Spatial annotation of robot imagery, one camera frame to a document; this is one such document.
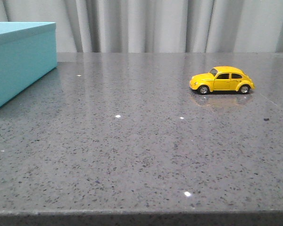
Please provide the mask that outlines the turquoise blue storage box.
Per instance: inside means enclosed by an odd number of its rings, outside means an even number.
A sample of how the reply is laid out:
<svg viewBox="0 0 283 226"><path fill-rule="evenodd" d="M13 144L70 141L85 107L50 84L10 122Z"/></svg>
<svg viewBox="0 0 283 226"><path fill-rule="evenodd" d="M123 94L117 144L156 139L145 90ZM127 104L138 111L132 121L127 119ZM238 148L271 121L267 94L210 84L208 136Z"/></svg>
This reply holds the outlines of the turquoise blue storage box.
<svg viewBox="0 0 283 226"><path fill-rule="evenodd" d="M55 67L55 22L0 22L0 107Z"/></svg>

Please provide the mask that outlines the white pleated curtain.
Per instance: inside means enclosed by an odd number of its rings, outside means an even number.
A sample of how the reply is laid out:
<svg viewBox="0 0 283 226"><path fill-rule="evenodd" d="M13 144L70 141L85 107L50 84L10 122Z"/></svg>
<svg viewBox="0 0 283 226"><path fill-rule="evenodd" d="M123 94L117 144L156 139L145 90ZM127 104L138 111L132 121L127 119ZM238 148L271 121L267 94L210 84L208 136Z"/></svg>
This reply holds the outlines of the white pleated curtain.
<svg viewBox="0 0 283 226"><path fill-rule="evenodd" d="M283 0L0 0L0 22L55 22L58 52L283 52Z"/></svg>

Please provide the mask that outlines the yellow toy beetle car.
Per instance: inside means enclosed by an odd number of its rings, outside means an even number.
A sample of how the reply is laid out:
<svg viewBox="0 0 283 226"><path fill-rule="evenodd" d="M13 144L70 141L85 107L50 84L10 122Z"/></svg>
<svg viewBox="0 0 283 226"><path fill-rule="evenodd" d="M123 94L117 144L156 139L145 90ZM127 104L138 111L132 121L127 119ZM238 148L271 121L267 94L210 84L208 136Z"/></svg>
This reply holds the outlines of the yellow toy beetle car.
<svg viewBox="0 0 283 226"><path fill-rule="evenodd" d="M215 66L207 73L194 75L189 86L201 95L215 91L248 94L255 89L252 79L243 70L233 66Z"/></svg>

